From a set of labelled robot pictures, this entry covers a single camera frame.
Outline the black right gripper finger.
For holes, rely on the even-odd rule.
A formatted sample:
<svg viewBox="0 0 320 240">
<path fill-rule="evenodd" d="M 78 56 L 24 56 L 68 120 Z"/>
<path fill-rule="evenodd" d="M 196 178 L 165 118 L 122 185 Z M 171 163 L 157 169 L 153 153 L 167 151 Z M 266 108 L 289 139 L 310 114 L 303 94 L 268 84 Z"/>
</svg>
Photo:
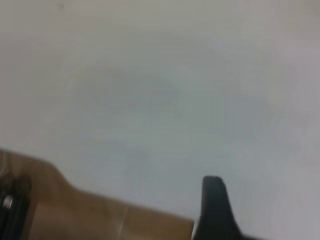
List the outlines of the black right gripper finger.
<svg viewBox="0 0 320 240">
<path fill-rule="evenodd" d="M 200 218 L 195 240 L 244 240 L 233 215 L 226 185 L 218 176 L 202 180 Z"/>
</svg>

